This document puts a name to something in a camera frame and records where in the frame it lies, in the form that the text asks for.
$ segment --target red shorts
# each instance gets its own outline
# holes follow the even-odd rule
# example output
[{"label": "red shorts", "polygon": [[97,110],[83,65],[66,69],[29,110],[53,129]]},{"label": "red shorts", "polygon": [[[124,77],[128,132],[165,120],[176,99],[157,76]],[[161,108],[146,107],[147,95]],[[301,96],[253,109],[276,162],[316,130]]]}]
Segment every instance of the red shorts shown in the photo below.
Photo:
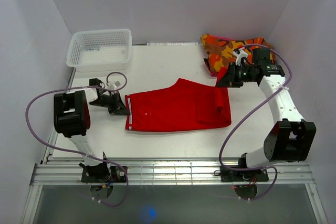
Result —
[{"label": "red shorts", "polygon": [[169,88],[125,96],[126,129],[172,132],[214,129],[231,124],[227,88],[178,79]]}]

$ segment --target white plastic basket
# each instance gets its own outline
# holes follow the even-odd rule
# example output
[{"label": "white plastic basket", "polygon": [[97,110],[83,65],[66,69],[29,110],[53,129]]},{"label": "white plastic basket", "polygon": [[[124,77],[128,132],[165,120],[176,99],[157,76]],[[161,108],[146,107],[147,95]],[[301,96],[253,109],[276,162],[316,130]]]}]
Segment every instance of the white plastic basket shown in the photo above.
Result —
[{"label": "white plastic basket", "polygon": [[131,49],[128,29],[80,31],[70,41],[67,65],[79,72],[126,69]]}]

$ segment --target white panel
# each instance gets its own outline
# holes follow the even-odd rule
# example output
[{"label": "white panel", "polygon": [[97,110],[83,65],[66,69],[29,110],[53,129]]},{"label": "white panel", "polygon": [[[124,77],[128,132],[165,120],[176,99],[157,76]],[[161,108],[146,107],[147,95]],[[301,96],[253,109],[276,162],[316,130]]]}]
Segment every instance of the white panel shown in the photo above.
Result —
[{"label": "white panel", "polygon": [[199,41],[204,33],[268,37],[288,0],[54,0],[70,32],[128,28],[133,43]]},{"label": "white panel", "polygon": [[[132,62],[122,72],[128,84],[120,91],[126,94],[171,87],[178,78],[215,86],[204,65],[203,46],[133,46]],[[73,87],[88,85],[90,78],[105,81],[108,72],[76,72]],[[112,75],[109,81],[124,83],[121,76]],[[136,132],[125,130],[125,116],[110,116],[107,109],[89,106],[91,128],[87,141],[92,150],[104,151],[113,158],[217,158],[219,149],[232,128],[264,99],[256,83],[246,83],[239,89],[229,89],[232,124],[229,127],[185,132]],[[273,127],[269,106],[265,105],[235,132],[226,145],[223,157],[240,157],[260,148]],[[76,148],[63,135],[56,145]],[[53,157],[78,157],[78,154],[55,150]]]},{"label": "white panel", "polygon": [[329,223],[336,223],[336,0],[290,0],[270,36],[293,70],[290,94],[317,134],[308,157]]},{"label": "white panel", "polygon": [[[34,163],[44,147],[29,133],[25,108],[36,95],[65,87],[70,32],[53,0],[0,0],[0,223],[19,223]],[[34,128],[48,139],[52,99],[32,108]]]}]

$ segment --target white zip tie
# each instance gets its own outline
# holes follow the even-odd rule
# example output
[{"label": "white zip tie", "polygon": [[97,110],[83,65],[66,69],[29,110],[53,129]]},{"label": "white zip tie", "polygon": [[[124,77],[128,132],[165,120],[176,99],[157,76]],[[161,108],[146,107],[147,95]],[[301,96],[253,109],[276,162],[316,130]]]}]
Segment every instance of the white zip tie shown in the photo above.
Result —
[{"label": "white zip tie", "polygon": [[87,154],[85,154],[85,157],[88,157],[88,156],[92,156],[92,152],[91,153],[87,153]]},{"label": "white zip tie", "polygon": [[279,88],[281,89],[283,89],[283,90],[289,90],[289,87],[287,87],[287,86],[283,86],[282,84],[280,84],[279,85]]}]

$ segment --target white stripe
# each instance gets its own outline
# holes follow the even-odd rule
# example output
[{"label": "white stripe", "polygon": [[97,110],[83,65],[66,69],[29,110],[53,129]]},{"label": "white stripe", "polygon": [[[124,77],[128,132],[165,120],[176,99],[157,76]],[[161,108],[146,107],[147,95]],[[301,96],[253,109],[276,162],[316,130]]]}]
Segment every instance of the white stripe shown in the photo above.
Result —
[{"label": "white stripe", "polygon": [[132,106],[131,106],[131,98],[127,98],[128,101],[128,108],[130,109],[130,119],[129,119],[129,124],[132,124]]}]

